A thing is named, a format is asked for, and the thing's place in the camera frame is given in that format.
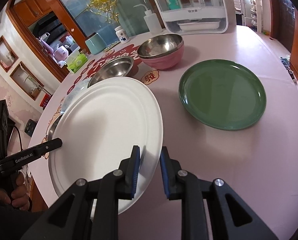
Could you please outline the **person's left hand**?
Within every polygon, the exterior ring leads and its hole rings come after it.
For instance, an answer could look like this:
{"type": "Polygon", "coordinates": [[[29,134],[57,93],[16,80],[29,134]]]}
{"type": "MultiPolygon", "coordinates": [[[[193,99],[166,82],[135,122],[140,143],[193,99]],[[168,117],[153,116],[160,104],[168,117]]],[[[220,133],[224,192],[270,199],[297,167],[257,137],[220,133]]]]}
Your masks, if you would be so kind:
{"type": "Polygon", "coordinates": [[[19,208],[22,211],[28,211],[30,208],[30,201],[24,182],[24,175],[20,172],[16,179],[16,187],[11,193],[11,198],[4,189],[0,189],[0,201],[5,205],[11,204],[13,207],[19,208]]]}

